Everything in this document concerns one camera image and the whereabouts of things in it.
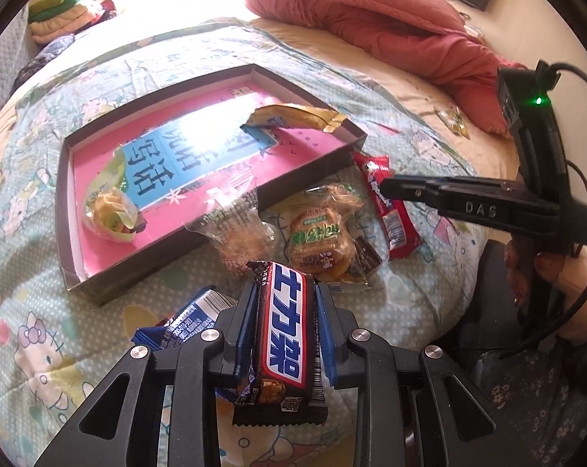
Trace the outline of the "blue biscuit packet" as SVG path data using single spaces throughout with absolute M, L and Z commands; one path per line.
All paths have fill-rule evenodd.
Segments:
M 145 346 L 151 351 L 178 347 L 194 335 L 212 329 L 222 310 L 237 304 L 237 299 L 222 294 L 214 286 L 201 288 L 167 320 L 154 327 L 138 328 L 132 342 L 135 346 Z

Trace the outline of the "brown Snickers bar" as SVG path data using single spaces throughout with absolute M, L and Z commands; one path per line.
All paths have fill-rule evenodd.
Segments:
M 314 279 L 273 260 L 252 260 L 248 267 L 258 285 L 252 362 L 232 422 L 248 427 L 323 425 L 328 407 Z

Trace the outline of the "green label round cake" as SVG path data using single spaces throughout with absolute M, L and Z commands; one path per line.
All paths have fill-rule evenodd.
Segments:
M 347 271 L 355 255 L 354 241 L 336 208 L 306 209 L 292 220 L 288 258 L 293 268 L 335 281 Z

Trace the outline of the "red Alpenliebe candy pack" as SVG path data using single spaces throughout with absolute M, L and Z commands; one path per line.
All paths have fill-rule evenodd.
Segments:
M 389 158 L 357 152 L 354 153 L 354 163 L 366 181 L 369 194 L 376 205 L 387 241 L 388 259 L 408 257 L 418 248 L 420 238 L 409 218 L 404 202 L 387 198 L 380 191 L 382 181 L 391 177 Z

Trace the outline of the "clear round cookie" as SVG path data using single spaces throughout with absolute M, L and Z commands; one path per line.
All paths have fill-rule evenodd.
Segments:
M 245 276 L 249 262 L 273 259 L 277 238 L 273 227 L 259 217 L 255 190 L 234 199 L 211 198 L 208 205 L 211 210 L 187 223 L 186 229 L 207 238 L 232 275 Z

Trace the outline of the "green pastry snack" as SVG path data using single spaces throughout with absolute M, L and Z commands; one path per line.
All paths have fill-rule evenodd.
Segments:
M 145 217 L 129 196 L 110 186 L 86 196 L 83 223 L 97 236 L 123 244 L 130 244 L 147 227 Z

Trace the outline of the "gold wrapper snack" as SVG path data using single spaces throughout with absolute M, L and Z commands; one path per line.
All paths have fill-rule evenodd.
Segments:
M 245 125 L 255 128 L 310 129 L 333 133 L 345 122 L 347 116 L 323 107 L 299 104 L 269 104 L 256 109 Z

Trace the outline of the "small yellow candy wrapper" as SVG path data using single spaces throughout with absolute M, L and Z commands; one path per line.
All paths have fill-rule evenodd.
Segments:
M 435 114 L 449 129 L 449 132 L 461 138 L 471 139 L 462 113 L 455 104 L 450 104 L 448 107 L 436 107 Z

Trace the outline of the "small brown chocolate packet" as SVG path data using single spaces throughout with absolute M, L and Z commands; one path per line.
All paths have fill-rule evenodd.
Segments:
M 373 245 L 363 236 L 358 236 L 354 240 L 356 254 L 352 259 L 348 269 L 341 276 L 341 281 L 345 284 L 369 284 L 370 278 L 382 265 L 382 258 Z

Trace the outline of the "Hello Kitty teal blanket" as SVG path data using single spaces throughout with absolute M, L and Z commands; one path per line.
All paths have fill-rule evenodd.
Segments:
M 388 253 L 359 157 L 473 175 L 433 128 L 335 55 L 236 20 L 94 55 L 80 38 L 0 113 L 0 447 L 43 450 L 134 333 L 237 301 L 250 259 L 301 269 L 312 242 L 335 303 L 419 350 L 471 302 L 487 237 L 411 204 Z

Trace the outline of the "red quilted comforter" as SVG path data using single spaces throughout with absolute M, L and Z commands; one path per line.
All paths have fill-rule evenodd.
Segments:
M 446 0 L 245 0 L 259 17 L 318 28 L 442 89 L 474 125 L 508 137 L 497 72 L 509 67 L 465 31 Z

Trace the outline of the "dark floral cloth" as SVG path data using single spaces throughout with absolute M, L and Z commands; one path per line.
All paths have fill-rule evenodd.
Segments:
M 24 82 L 28 81 L 42 68 L 53 61 L 55 58 L 60 56 L 66 49 L 68 49 L 75 42 L 75 35 L 64 35 L 52 40 L 47 44 L 38 55 L 28 61 L 23 68 L 17 74 L 17 77 L 13 83 L 12 92 L 20 88 Z

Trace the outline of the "grey quilted sofa cover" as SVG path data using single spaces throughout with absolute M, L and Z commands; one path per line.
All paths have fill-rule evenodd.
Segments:
M 24 6 L 0 35 L 0 110 L 12 96 L 19 72 L 39 51 L 28 29 L 28 8 Z

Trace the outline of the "folded clothes stack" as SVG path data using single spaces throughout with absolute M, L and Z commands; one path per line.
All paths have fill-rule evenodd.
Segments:
M 28 30 L 37 46 L 47 46 L 116 15 L 112 0 L 34 0 L 28 3 Z

